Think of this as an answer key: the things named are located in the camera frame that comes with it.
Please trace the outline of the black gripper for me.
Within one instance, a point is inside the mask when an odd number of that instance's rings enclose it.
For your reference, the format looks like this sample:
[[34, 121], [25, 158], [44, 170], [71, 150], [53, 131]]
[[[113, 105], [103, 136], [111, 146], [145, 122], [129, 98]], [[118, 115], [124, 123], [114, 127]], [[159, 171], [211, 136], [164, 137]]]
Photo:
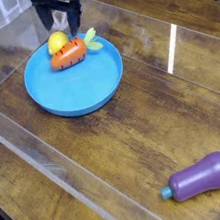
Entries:
[[35, 10], [48, 31], [53, 26], [52, 10], [67, 11], [68, 26], [72, 36], [76, 36], [81, 23], [81, 0], [31, 0]]

